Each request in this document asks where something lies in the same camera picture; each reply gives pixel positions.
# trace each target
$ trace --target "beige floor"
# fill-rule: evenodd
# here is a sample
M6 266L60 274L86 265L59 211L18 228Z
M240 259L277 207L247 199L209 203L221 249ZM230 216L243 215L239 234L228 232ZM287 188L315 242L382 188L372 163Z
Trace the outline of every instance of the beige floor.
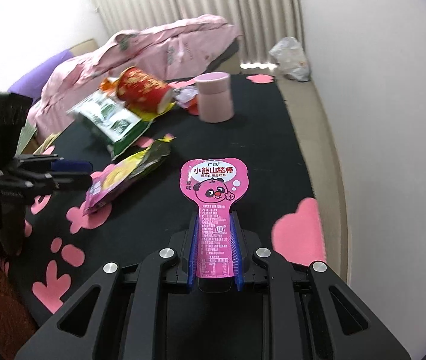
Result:
M277 70L243 71L243 74L258 73L271 74L277 78L318 201L327 263L346 280L348 233L343 183L329 124L316 88L312 82L288 80Z

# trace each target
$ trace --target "pink quilt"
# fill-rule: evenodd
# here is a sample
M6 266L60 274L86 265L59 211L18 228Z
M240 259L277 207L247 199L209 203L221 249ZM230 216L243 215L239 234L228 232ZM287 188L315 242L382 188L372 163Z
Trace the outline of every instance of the pink quilt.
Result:
M133 65L162 80L194 77L240 35L236 26L214 15L144 31L120 31L98 50L60 64L41 100L30 109L28 121L38 129L37 140L42 143L72 123L66 111L96 91L104 78L117 77Z

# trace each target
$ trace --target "white oval label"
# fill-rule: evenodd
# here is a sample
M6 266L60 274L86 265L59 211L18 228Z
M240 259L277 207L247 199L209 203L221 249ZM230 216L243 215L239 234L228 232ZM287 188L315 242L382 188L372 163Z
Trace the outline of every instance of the white oval label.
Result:
M211 178L221 178L227 182L236 176L236 168L228 162L210 160L195 165L188 176L199 182Z

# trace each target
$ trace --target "metal screw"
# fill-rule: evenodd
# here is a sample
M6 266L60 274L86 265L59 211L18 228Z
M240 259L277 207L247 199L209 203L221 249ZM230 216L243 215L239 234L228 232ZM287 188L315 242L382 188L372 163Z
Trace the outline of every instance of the metal screw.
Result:
M256 254L259 257L269 257L271 256L271 250L269 250L267 247L260 247L259 249L256 250Z
M170 257L173 257L174 250L170 249L169 247L165 247L164 249L161 249L159 251L159 255L163 257L164 259L169 259Z
M118 264L116 264L115 262L109 262L108 264L105 264L103 267L103 271L107 274L112 274L116 272L117 269L118 269Z
M316 272L324 272L324 271L327 269L327 266L326 266L326 264L325 264L324 262L322 262L322 261L316 261L316 262L313 264L313 269L314 269Z

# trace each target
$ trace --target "curtain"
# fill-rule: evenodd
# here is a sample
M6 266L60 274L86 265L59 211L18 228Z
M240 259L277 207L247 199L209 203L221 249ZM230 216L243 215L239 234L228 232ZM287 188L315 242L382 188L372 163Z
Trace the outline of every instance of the curtain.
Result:
M108 31L139 29L205 13L239 26L242 63L270 62L268 51L285 36L302 43L298 0L96 0Z

